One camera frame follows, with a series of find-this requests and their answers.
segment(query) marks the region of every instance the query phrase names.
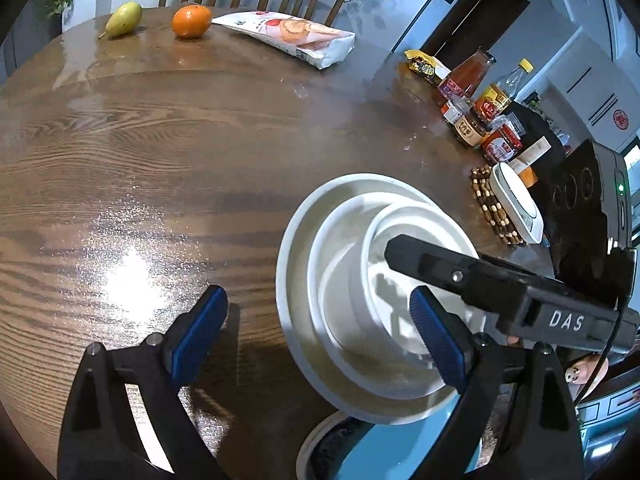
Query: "wooden table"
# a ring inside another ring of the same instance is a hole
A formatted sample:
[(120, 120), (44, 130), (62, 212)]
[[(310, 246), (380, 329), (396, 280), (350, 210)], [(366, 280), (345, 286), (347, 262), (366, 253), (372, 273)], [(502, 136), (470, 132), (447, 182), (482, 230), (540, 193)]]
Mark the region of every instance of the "wooden table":
[[(294, 478), (308, 432), (334, 409), (287, 350), (274, 304), (280, 238), (336, 176), (383, 173), (432, 197), (478, 248), (550, 272), (541, 248), (511, 252), (468, 181), (427, 83), (359, 41), (322, 72), (212, 27), (174, 37), (175, 9), (98, 41), (83, 23), (21, 67), (0, 94), (0, 400), (52, 472), (84, 348), (164, 332), (207, 283), (227, 325), (181, 393), (236, 479)], [(133, 402), (144, 422), (142, 402)]]

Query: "yellow bottle cap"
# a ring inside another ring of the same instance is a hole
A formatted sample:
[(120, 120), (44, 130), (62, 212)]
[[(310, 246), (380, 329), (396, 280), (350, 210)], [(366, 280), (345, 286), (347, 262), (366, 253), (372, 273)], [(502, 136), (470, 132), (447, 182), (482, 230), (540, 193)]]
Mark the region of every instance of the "yellow bottle cap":
[(533, 72), (533, 65), (532, 65), (529, 61), (527, 61), (526, 59), (523, 59), (523, 60), (520, 62), (520, 66), (521, 66), (521, 67), (523, 67), (524, 71), (525, 71), (527, 74), (529, 74), (529, 73)]

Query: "green pear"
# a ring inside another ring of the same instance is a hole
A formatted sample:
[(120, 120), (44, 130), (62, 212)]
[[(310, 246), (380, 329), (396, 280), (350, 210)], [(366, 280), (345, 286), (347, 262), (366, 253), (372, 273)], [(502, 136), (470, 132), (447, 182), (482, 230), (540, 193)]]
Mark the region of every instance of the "green pear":
[(98, 39), (105, 34), (109, 38), (117, 38), (124, 34), (129, 34), (138, 26), (142, 17), (142, 7), (136, 2), (129, 2), (119, 6), (111, 15), (109, 21), (104, 26), (104, 32), (98, 36)]

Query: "mandarin orange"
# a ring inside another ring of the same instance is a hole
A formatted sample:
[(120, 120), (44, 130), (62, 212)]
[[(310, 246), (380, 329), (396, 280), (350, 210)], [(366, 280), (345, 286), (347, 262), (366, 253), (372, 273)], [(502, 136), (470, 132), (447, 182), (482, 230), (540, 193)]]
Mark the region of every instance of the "mandarin orange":
[(211, 11), (202, 5), (189, 5), (174, 14), (171, 27), (179, 38), (199, 38), (211, 26)]

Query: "screw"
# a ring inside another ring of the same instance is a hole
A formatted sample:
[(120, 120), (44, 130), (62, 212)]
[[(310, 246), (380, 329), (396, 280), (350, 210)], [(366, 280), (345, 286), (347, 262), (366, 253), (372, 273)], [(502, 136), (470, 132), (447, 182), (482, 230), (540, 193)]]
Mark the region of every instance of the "screw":
[(484, 332), (478, 332), (474, 336), (474, 343), (480, 346), (489, 346), (491, 344), (491, 336)]
[(152, 334), (146, 336), (145, 341), (149, 346), (158, 346), (162, 342), (162, 337), (163, 336), (161, 333), (153, 332)]
[(87, 348), (86, 352), (89, 355), (96, 355), (100, 351), (100, 343), (91, 343)]
[(549, 355), (554, 352), (554, 349), (551, 345), (542, 343), (540, 341), (538, 341), (533, 348), (535, 348), (538, 352), (542, 352), (544, 355)]

